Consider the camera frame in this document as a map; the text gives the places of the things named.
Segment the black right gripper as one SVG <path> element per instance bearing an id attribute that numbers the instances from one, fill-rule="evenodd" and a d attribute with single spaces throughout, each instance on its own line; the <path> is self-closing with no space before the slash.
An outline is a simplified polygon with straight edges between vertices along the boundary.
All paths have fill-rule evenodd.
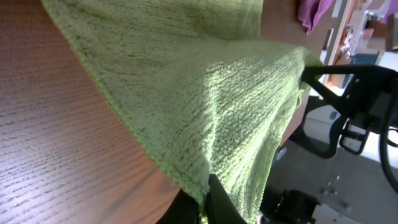
<path id="1" fill-rule="evenodd" d="M 348 120 L 340 146 L 354 155 L 364 151 L 369 134 L 380 134 L 397 72 L 378 65 L 328 65 L 305 67 L 302 81 Z"/>

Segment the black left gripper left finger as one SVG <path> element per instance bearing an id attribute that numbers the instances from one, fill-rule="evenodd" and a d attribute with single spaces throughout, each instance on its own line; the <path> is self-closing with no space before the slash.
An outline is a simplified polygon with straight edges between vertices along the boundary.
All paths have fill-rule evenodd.
<path id="1" fill-rule="evenodd" d="M 198 203 L 180 189 L 156 224 L 199 224 Z"/>

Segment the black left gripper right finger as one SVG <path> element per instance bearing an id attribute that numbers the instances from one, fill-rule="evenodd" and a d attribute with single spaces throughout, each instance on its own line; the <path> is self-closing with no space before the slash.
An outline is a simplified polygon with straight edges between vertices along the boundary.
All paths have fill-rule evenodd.
<path id="1" fill-rule="evenodd" d="M 235 209 L 216 174 L 209 176 L 210 191 L 206 196 L 206 214 L 210 224 L 246 224 Z"/>

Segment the light green cloth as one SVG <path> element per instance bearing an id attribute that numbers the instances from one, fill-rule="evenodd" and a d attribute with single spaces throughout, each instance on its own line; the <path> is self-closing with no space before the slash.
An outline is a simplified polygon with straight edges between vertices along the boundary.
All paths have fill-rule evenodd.
<path id="1" fill-rule="evenodd" d="M 254 223 L 272 157 L 319 58 L 260 36 L 262 1 L 46 0 L 147 156 L 204 205 L 210 174 Z"/>

